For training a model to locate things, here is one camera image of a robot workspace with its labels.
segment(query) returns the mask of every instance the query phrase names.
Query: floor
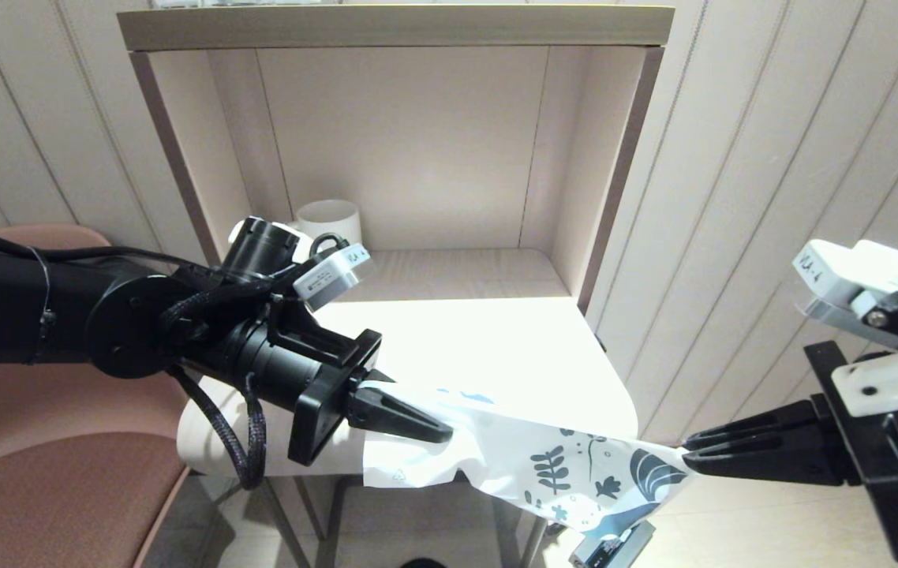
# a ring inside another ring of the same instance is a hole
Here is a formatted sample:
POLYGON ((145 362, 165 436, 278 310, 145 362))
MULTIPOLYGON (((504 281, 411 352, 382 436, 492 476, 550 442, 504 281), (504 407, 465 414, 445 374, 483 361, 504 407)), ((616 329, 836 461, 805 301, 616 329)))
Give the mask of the floor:
MULTIPOLYGON (((275 480, 310 559, 316 540, 294 483, 275 480)), ((294 565, 262 493, 231 480, 190 477, 145 568, 294 565)), ((895 566, 860 488, 816 488, 706 477, 651 518, 655 536, 635 568, 895 566)), ((548 540, 538 568, 567 568, 577 532, 548 540)), ((419 556, 448 568, 502 568, 492 499, 465 483, 416 491, 352 488, 343 507, 340 568, 398 568, 419 556)))

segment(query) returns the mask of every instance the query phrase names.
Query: paneled wall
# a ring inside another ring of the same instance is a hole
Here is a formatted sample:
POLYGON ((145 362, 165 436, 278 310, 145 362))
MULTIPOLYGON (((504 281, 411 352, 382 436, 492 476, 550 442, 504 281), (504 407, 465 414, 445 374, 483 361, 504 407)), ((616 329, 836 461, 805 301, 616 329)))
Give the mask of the paneled wall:
POLYGON ((677 3, 589 318, 647 439, 816 392, 810 238, 898 248, 898 2, 677 3))
POLYGON ((144 0, 0 2, 0 226, 202 260, 118 31, 144 0))

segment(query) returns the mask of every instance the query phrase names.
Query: white table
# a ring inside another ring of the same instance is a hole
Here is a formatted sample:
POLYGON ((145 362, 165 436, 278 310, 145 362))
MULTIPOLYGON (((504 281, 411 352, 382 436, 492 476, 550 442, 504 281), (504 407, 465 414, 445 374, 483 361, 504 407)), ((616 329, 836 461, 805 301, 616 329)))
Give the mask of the white table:
MULTIPOLYGON (((628 392, 575 300, 542 252, 377 252, 378 270, 316 318, 357 337, 383 334, 376 363, 395 381, 479 393, 520 405, 532 420, 576 431, 635 438, 628 392)), ((231 386, 204 378, 240 438, 245 403, 231 386)), ((291 414, 264 404, 266 475, 360 474, 364 432, 342 424, 312 467, 287 460, 291 414)), ((211 475, 233 476, 218 436, 190 402, 179 421, 179 456, 211 475)))

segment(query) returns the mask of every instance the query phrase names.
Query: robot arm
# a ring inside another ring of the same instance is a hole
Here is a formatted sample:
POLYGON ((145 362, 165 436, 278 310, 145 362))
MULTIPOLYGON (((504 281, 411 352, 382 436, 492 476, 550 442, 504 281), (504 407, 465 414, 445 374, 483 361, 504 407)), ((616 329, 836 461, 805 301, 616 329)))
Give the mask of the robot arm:
MULTIPOLYGON (((389 380, 374 369, 380 334, 346 338, 312 317, 358 284, 369 253, 328 234, 295 263, 297 243, 283 226, 249 217, 222 266, 204 268, 132 248, 37 251, 0 238, 0 363, 89 362, 123 379, 168 371, 199 403, 203 393, 186 383, 180 364, 235 385, 247 399, 253 385, 294 413, 288 458, 304 465, 344 418, 355 428, 449 439, 452 430, 427 414, 358 388, 389 380), (320 251, 325 241, 336 245, 320 251), (179 268, 158 274, 124 255, 179 268)), ((207 403, 201 409, 214 421, 219 411, 207 403)))
MULTIPOLYGON (((898 251, 811 241, 793 268, 806 316, 898 349, 898 251)), ((708 475, 864 485, 898 561, 898 352, 849 364, 835 342, 805 351, 823 394, 692 435, 684 461, 708 475)))

